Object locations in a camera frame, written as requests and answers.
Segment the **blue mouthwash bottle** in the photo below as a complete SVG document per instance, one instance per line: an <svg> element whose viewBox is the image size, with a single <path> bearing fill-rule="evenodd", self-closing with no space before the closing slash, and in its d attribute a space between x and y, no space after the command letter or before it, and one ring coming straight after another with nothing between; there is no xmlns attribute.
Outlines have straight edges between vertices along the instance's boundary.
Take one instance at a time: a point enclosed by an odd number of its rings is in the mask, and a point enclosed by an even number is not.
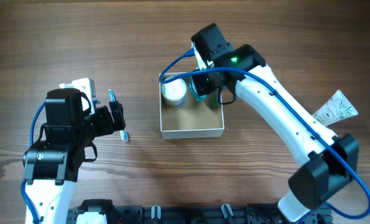
<svg viewBox="0 0 370 224"><path fill-rule="evenodd" d="M194 83L194 81L193 81L193 78L192 78L192 77L190 77L189 87L190 87L190 91L191 91L191 93L192 93L193 97L194 97L198 102L201 102L201 101L203 101L203 100L205 100L205 99L206 99L206 95L201 95L201 96L200 96L200 95L197 93L197 89L196 89L196 86L195 86L195 83Z"/></svg>

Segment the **white round jar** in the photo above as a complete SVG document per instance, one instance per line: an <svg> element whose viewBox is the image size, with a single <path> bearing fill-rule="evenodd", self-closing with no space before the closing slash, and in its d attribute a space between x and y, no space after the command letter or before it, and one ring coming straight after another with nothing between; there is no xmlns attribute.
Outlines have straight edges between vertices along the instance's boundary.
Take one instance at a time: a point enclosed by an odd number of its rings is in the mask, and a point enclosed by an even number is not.
<svg viewBox="0 0 370 224"><path fill-rule="evenodd" d="M187 84L182 78L161 84L161 94L167 106L171 108L181 107L186 100Z"/></svg>

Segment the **white leaf-print cream tube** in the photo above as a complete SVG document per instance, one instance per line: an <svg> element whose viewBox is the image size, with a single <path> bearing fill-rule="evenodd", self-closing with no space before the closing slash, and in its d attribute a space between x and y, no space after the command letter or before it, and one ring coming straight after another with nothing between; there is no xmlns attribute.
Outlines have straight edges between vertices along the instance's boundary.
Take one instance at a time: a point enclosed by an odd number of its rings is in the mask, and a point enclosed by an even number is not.
<svg viewBox="0 0 370 224"><path fill-rule="evenodd" d="M319 110L312 114L324 126L329 126L357 115L358 111L341 90L337 90Z"/></svg>

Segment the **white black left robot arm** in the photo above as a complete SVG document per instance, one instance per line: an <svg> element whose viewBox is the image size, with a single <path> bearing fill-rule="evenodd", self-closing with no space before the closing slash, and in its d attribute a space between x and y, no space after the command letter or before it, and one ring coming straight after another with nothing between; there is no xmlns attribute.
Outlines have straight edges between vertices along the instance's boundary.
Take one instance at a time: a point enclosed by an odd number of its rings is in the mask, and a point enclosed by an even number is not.
<svg viewBox="0 0 370 224"><path fill-rule="evenodd" d="M123 106L113 91L109 105L93 109L93 100L76 88L47 93L39 110L46 122L38 138L30 133L30 147L22 163L21 194L26 204L26 223L65 223L79 169L87 147L96 151L94 139L125 129Z"/></svg>

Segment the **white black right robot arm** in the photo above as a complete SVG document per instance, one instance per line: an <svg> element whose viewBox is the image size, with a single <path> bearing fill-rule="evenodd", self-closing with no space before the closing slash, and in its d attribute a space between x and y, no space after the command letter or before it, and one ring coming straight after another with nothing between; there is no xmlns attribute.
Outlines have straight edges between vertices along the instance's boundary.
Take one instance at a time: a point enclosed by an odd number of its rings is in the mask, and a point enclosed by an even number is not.
<svg viewBox="0 0 370 224"><path fill-rule="evenodd" d="M278 82L265 59L249 44L235 49L215 23L191 38L200 74L192 77L198 95L226 87L251 105L289 148L299 170L277 207L295 223L324 204L354 178L359 144L338 137L306 111Z"/></svg>

